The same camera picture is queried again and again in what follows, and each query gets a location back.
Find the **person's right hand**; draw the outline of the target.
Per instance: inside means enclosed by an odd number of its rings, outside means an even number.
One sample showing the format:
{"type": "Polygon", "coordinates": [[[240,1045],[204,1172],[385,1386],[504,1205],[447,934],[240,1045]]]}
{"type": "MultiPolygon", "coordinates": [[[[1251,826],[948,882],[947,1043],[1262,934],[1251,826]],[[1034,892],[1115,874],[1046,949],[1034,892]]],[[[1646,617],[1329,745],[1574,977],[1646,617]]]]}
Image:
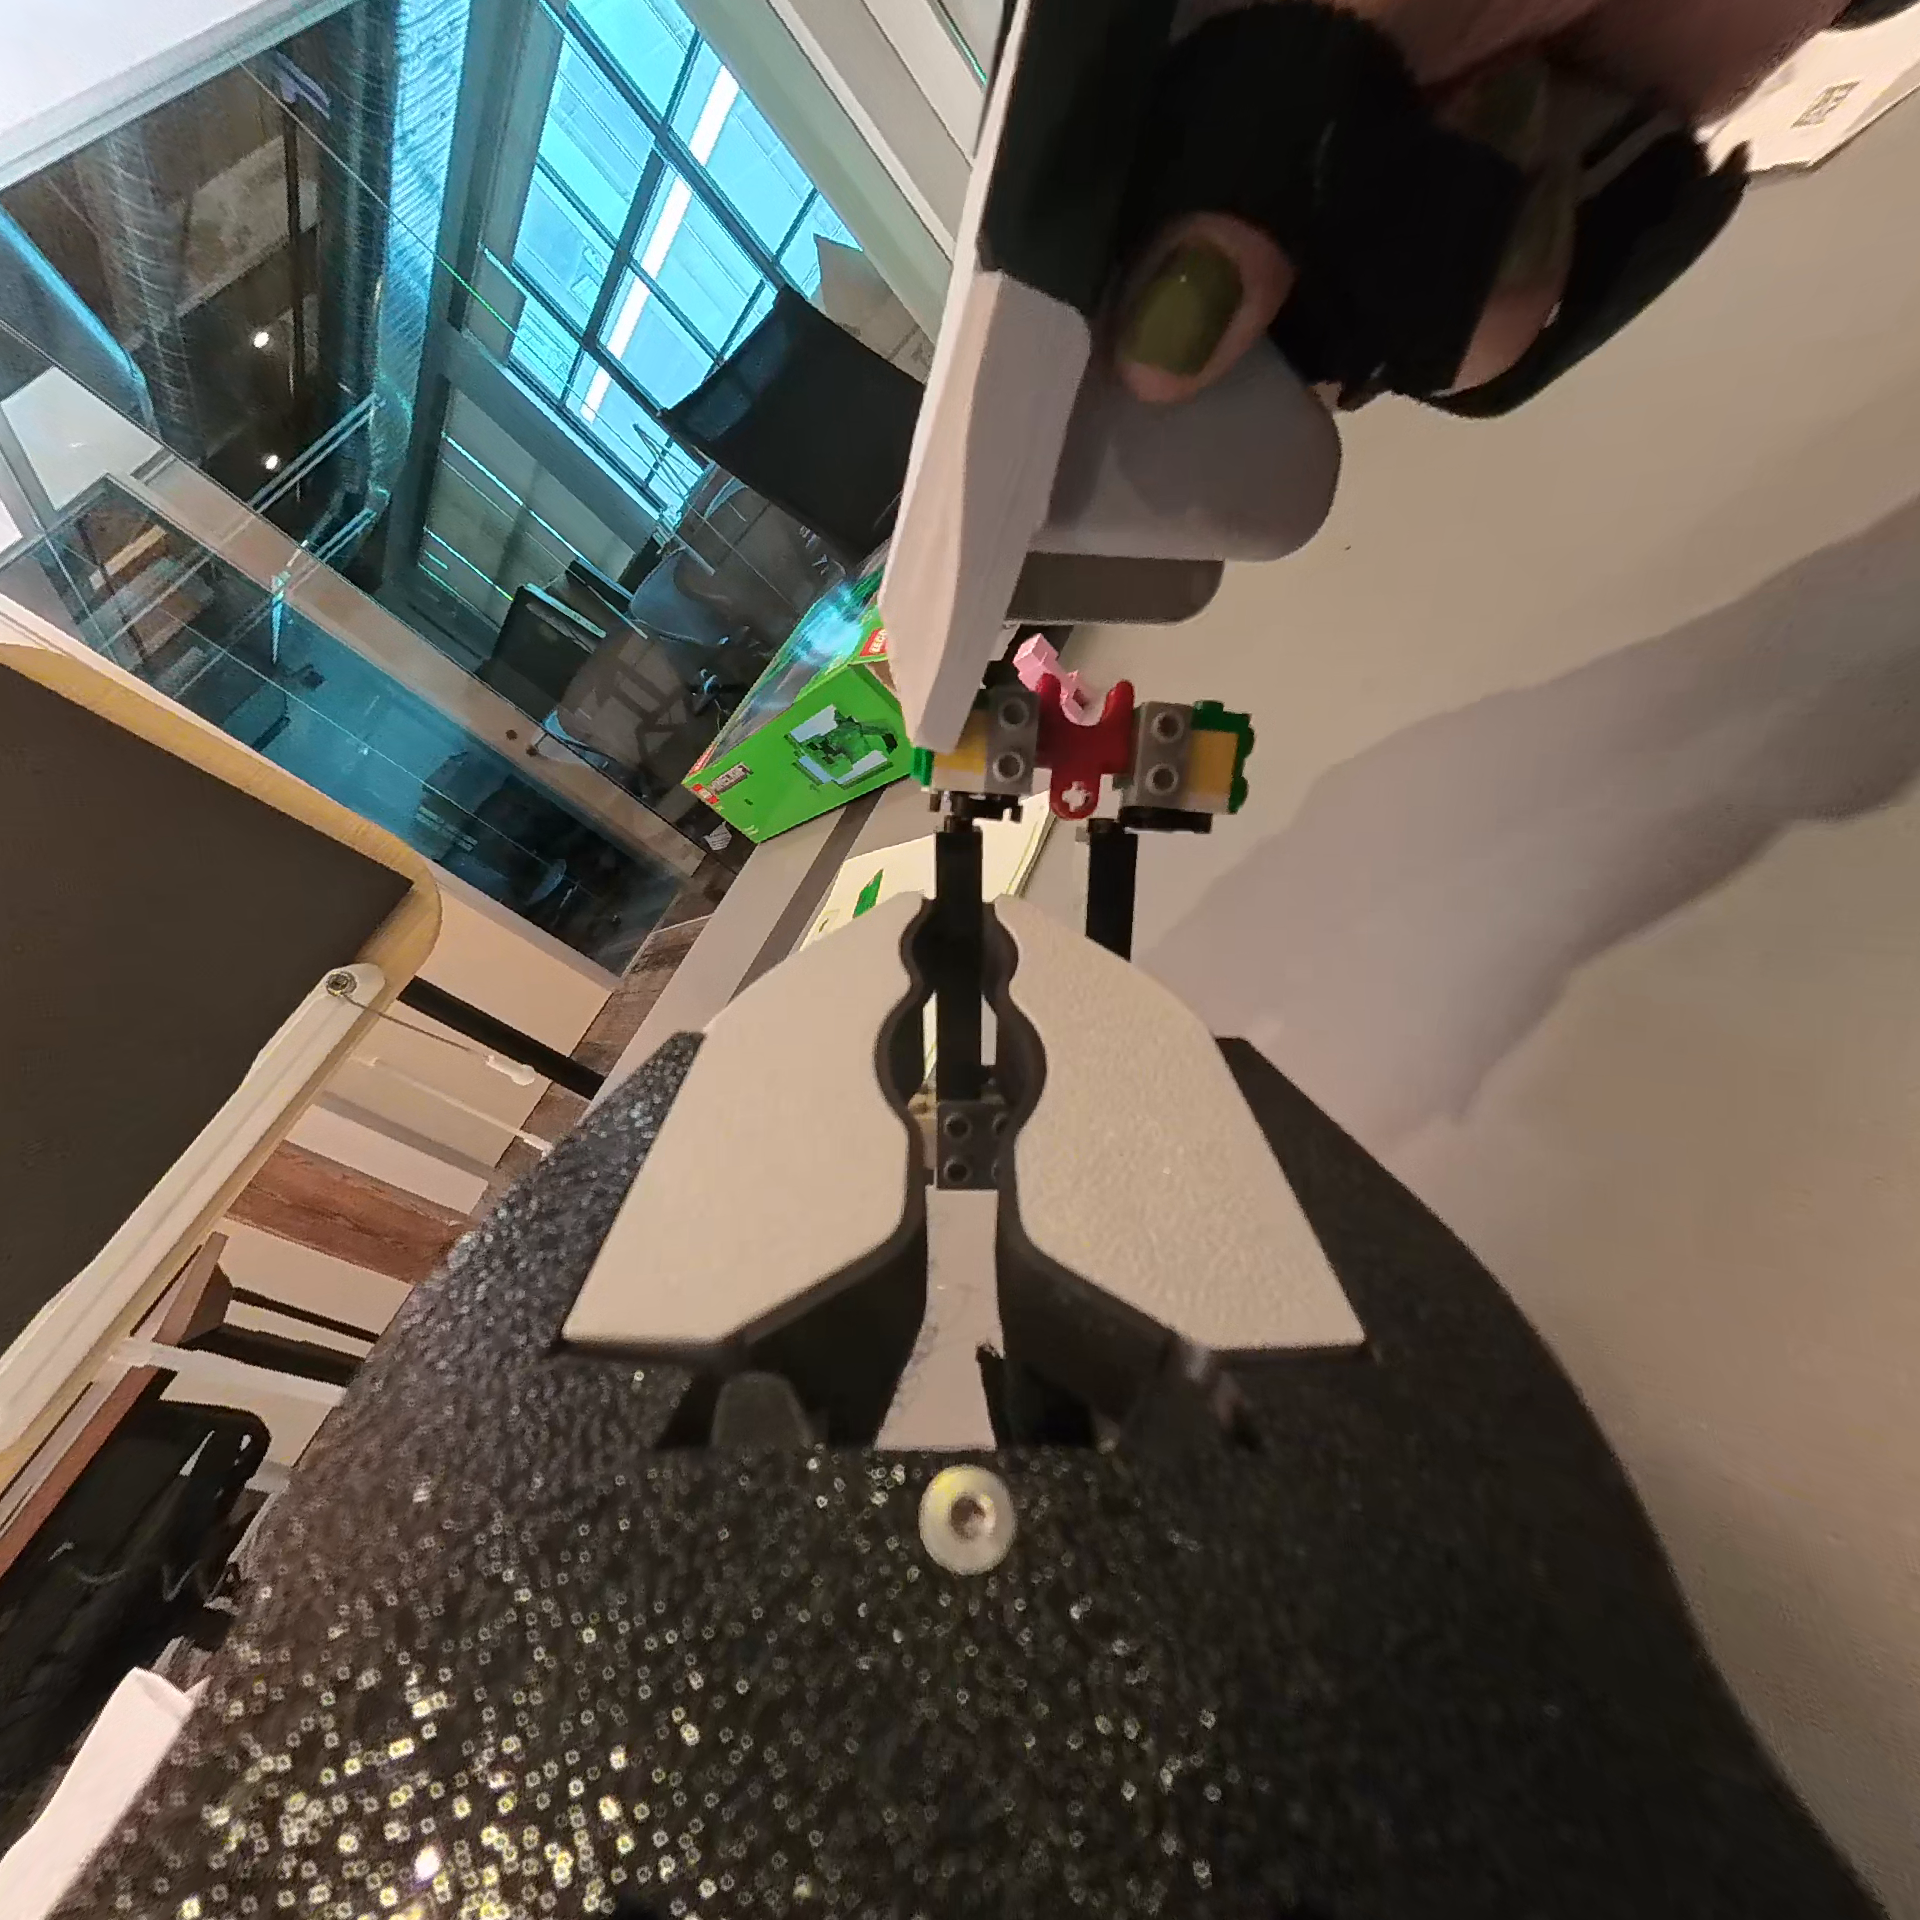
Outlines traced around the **person's right hand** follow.
{"type": "MultiPolygon", "coordinates": [[[[1179,4],[1176,38],[1215,9],[1179,4]]],[[[1466,77],[1481,61],[1535,50],[1586,80],[1607,80],[1679,112],[1697,133],[1721,122],[1849,4],[1336,4],[1382,26],[1422,84],[1466,77]]],[[[1569,192],[1540,192],[1523,238],[1505,257],[1467,371],[1512,368],[1551,313],[1567,277],[1569,192]]],[[[1259,340],[1290,296],[1286,253],[1251,227],[1215,213],[1185,216],[1147,238],[1130,233],[1130,272],[1111,325],[1111,356],[1142,401],[1186,401],[1217,385],[1259,340]]],[[[1352,411],[1330,386],[1323,402],[1352,411]]]]}

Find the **black mesh office chair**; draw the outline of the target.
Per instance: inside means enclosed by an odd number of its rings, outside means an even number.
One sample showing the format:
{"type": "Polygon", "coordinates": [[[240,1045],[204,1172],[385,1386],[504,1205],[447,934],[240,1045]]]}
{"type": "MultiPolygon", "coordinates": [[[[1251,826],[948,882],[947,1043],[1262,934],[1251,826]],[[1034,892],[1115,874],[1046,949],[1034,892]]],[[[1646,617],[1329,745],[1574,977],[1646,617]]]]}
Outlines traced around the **black mesh office chair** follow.
{"type": "Polygon", "coordinates": [[[783,289],[660,421],[850,566],[895,533],[921,401],[920,379],[783,289]]]}

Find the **grey office chair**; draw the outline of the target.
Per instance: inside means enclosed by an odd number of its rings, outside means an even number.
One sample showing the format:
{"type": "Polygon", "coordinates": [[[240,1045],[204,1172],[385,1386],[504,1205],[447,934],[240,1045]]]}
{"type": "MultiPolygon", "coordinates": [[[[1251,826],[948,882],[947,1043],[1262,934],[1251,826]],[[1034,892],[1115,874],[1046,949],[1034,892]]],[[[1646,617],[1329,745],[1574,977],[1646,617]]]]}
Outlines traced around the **grey office chair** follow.
{"type": "Polygon", "coordinates": [[[639,795],[682,784],[759,675],[708,588],[713,572],[690,553],[660,560],[546,721],[639,795]]]}

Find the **toy brick assembly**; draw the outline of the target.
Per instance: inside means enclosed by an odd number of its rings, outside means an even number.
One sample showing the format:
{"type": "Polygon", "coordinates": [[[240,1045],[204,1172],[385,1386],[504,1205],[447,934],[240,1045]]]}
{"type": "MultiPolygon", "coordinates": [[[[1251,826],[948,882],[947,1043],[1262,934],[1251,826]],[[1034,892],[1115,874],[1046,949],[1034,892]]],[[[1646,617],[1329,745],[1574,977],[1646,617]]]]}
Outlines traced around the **toy brick assembly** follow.
{"type": "Polygon", "coordinates": [[[929,1177],[939,1189],[995,1187],[1012,1126],[982,1051],[993,985],[983,826],[1042,795],[1048,816],[1089,845],[1086,934],[1130,961],[1139,840],[1209,835],[1241,812],[1255,748],[1248,713],[1146,702],[1130,681],[1096,690],[1035,633],[990,669],[954,749],[914,752],[914,780],[939,816],[932,896],[910,947],[932,1010],[929,1177]]]}

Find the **grey desk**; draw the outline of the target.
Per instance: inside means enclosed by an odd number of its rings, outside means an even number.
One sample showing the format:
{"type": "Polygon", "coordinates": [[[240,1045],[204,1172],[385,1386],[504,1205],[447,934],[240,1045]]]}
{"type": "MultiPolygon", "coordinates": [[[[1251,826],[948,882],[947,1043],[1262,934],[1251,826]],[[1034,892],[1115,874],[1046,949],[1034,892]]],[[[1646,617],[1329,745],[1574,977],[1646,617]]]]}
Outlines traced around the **grey desk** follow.
{"type": "Polygon", "coordinates": [[[1102,681],[1255,718],[1139,954],[1514,1291],[1713,1651],[1915,1915],[1915,98],[1523,414],[1102,681]]]}

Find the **green toy box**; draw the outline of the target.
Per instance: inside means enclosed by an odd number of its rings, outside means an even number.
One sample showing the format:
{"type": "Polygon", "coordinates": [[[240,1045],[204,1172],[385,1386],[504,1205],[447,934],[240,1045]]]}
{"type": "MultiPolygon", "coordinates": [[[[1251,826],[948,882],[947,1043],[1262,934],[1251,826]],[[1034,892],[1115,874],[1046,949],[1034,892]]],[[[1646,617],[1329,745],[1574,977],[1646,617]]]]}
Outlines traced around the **green toy box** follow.
{"type": "Polygon", "coordinates": [[[878,593],[881,566],[823,593],[682,782],[756,845],[910,772],[878,593]]]}

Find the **white printed paper sheet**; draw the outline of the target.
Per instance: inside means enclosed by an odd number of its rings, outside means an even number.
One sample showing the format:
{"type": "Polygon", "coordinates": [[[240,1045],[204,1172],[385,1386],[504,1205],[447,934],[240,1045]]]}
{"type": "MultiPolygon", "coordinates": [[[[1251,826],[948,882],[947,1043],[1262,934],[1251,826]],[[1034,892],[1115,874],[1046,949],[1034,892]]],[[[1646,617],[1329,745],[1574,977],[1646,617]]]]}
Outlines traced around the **white printed paper sheet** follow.
{"type": "Polygon", "coordinates": [[[1714,163],[1745,153],[1753,177],[1806,172],[1918,92],[1918,4],[1849,4],[1708,128],[1714,163]]]}

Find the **glass partition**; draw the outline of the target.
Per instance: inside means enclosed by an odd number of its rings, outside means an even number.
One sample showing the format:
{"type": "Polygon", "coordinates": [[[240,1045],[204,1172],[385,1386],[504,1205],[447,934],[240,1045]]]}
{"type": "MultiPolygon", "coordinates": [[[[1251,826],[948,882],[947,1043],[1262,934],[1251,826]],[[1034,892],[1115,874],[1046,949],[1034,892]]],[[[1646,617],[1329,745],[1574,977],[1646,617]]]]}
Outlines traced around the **glass partition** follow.
{"type": "Polygon", "coordinates": [[[558,734],[436,653],[279,507],[321,466],[234,497],[158,432],[135,356],[4,216],[4,597],[610,972],[729,885],[558,734]]]}

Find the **black bag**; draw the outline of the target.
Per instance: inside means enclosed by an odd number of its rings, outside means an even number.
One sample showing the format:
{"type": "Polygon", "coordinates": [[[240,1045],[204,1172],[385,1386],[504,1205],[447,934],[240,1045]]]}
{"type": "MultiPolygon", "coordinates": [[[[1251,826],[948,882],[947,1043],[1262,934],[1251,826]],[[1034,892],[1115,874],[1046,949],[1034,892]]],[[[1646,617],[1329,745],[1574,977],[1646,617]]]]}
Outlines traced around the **black bag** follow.
{"type": "Polygon", "coordinates": [[[272,1430],[240,1408],[145,1398],[2,1586],[4,1779],[31,1774],[200,1612],[244,1528],[272,1430]]]}

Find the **large window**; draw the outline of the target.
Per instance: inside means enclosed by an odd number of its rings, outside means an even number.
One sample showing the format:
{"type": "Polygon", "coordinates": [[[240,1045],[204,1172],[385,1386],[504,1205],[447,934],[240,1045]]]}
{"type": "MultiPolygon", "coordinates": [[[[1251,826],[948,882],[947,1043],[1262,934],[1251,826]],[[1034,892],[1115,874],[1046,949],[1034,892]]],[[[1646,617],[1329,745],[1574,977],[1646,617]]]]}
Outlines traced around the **large window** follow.
{"type": "Polygon", "coordinates": [[[636,584],[729,481],[667,414],[804,296],[921,345],[682,4],[512,4],[482,109],[426,588],[484,627],[575,563],[636,584]]]}

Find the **dark wood-framed divider panel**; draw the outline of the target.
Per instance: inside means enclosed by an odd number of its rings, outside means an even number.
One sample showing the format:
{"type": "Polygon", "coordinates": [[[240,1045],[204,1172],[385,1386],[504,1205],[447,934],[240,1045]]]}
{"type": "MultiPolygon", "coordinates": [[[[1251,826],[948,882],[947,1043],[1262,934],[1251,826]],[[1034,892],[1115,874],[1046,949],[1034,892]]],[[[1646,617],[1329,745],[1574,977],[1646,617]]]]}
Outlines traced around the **dark wood-framed divider panel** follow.
{"type": "Polygon", "coordinates": [[[432,868],[4,605],[4,1481],[441,934],[432,868]]]}

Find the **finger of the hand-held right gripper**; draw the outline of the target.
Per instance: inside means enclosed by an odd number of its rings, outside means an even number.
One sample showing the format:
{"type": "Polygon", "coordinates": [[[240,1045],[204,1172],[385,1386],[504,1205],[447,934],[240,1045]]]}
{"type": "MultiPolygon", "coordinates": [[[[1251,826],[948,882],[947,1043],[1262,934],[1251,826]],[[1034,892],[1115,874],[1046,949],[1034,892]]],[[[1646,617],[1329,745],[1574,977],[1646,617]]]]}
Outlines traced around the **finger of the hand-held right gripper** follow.
{"type": "Polygon", "coordinates": [[[1009,605],[1018,627],[1177,627],[1227,565],[1296,553],[1338,492],[1338,422],[1271,342],[1186,401],[1097,358],[1009,605]]]}
{"type": "Polygon", "coordinates": [[[1006,18],[881,581],[905,732],[947,752],[999,659],[1113,277],[1171,3],[1006,18]]]}

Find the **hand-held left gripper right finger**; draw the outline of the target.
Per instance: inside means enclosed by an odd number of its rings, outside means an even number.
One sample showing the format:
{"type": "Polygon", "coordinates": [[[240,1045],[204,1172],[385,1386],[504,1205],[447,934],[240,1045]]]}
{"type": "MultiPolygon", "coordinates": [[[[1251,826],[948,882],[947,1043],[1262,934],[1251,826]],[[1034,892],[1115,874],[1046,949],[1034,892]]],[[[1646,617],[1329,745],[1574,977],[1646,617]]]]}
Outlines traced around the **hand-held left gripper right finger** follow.
{"type": "Polygon", "coordinates": [[[1158,978],[993,905],[996,1435],[1254,1435],[1292,1361],[1364,1331],[1227,1053],[1158,978]]]}

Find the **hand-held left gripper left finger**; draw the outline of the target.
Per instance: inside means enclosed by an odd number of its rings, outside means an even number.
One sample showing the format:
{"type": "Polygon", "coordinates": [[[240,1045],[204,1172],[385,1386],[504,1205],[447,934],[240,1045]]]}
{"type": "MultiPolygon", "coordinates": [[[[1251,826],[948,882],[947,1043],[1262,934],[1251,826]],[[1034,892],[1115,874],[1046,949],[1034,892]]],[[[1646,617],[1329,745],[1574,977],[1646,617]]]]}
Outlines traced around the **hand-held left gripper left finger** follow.
{"type": "Polygon", "coordinates": [[[575,1353],[770,1376],[807,1426],[871,1448],[929,1305],[924,893],[793,952],[699,1036],[562,1322],[575,1353]]]}

